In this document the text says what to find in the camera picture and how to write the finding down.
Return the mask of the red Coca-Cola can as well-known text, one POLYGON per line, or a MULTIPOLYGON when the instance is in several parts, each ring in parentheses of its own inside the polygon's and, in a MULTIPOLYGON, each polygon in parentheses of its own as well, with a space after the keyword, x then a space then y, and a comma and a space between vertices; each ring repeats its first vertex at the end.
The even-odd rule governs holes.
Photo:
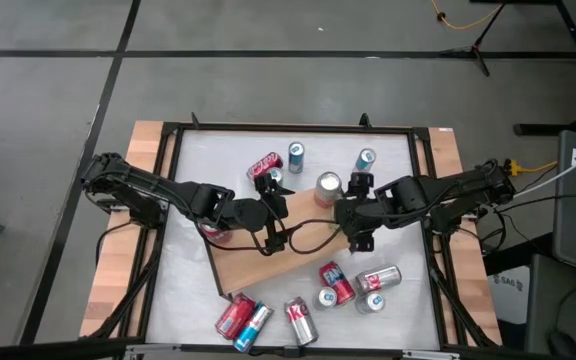
POLYGON ((260 160, 248 168, 246 175, 251 181, 253 181, 255 178, 263 175, 273 167, 283 167, 283 159, 277 152, 269 152, 264 155, 260 160))

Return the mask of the silver Diet Coke can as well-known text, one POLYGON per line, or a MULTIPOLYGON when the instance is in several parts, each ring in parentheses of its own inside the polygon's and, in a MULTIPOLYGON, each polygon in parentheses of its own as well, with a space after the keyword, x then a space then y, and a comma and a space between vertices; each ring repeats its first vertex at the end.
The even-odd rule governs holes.
POLYGON ((401 282, 402 274, 396 265, 381 265, 355 276, 356 286, 361 293, 384 290, 401 282))
POLYGON ((305 300, 295 297, 284 304, 284 312, 298 346, 306 346, 319 339, 319 333, 305 300))

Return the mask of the red soda can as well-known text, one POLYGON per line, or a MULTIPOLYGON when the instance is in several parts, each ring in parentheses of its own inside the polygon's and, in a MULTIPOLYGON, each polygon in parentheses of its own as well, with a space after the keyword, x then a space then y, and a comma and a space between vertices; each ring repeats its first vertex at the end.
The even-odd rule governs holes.
POLYGON ((226 340, 234 340, 253 315, 256 301, 243 293, 237 294, 219 317, 215 329, 226 340))
POLYGON ((219 230, 203 223, 199 224, 199 228, 209 241, 218 245, 225 244, 232 238, 232 232, 228 230, 219 230))

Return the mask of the black tripod stand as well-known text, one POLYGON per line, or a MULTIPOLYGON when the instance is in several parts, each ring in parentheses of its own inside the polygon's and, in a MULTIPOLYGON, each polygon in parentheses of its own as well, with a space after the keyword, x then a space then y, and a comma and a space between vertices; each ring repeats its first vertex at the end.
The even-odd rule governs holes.
POLYGON ((480 35, 475 39, 475 41, 466 47, 459 47, 459 48, 452 48, 447 50, 442 50, 438 53, 440 58, 448 58, 448 59, 472 59, 474 63, 478 66, 485 77, 490 76, 490 71, 485 63, 485 60, 481 53, 481 45, 488 34, 489 30, 491 29, 492 25, 495 23, 497 18, 499 17, 500 13, 503 11, 507 4, 507 0, 493 0, 494 2, 498 2, 499 5, 492 10, 489 14, 482 17, 481 19, 474 21, 467 25, 453 25, 451 24, 447 18, 446 14, 441 11, 436 3, 435 0, 432 0, 432 5, 436 13, 436 19, 438 22, 441 22, 447 28, 456 31, 465 31, 470 28, 476 27, 482 23, 486 23, 484 30, 480 33, 480 35))

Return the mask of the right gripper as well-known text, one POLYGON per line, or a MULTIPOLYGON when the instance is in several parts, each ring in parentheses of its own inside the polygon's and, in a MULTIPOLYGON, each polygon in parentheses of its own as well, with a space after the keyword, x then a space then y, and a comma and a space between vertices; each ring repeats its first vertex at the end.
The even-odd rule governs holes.
POLYGON ((347 187, 347 196, 354 199, 339 199, 334 203, 334 220, 348 237, 349 251, 372 252, 372 231, 383 225, 382 206, 376 199, 367 198, 374 186, 370 172, 353 172, 347 187))

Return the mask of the red Fanta can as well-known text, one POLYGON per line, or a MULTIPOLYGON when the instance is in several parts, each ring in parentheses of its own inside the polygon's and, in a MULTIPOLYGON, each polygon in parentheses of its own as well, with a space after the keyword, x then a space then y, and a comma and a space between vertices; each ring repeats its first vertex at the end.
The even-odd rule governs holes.
POLYGON ((319 276, 322 284, 332 288, 335 292, 337 306, 345 305, 355 298, 356 293, 353 286, 336 262, 331 261, 321 266, 319 276))

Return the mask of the silver can with red base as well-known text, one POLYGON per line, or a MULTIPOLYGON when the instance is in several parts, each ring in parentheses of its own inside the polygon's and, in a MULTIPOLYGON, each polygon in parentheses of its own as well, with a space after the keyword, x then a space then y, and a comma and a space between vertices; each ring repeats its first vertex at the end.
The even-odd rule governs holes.
POLYGON ((340 177, 331 171, 322 173, 316 182, 315 203, 322 208, 329 208, 341 197, 342 186, 340 177))

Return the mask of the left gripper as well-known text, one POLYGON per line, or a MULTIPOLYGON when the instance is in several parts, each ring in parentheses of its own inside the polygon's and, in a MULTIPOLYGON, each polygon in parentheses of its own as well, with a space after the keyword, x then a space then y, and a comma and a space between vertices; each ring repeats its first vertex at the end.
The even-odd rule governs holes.
POLYGON ((285 250, 289 230, 283 219, 289 215, 286 199, 283 196, 293 195, 294 191, 278 184, 270 173, 264 173, 254 179, 255 190, 260 194, 260 201, 270 213, 273 221, 278 222, 281 229, 267 228, 267 238, 262 247, 265 255, 273 255, 285 250))

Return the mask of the white cardboard box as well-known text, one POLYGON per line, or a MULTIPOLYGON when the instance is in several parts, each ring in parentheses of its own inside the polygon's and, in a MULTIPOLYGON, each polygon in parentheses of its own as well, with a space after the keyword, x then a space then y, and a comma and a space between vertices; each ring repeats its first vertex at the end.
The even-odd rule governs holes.
POLYGON ((524 324, 529 299, 529 268, 522 266, 489 275, 488 282, 497 319, 512 324, 524 324))

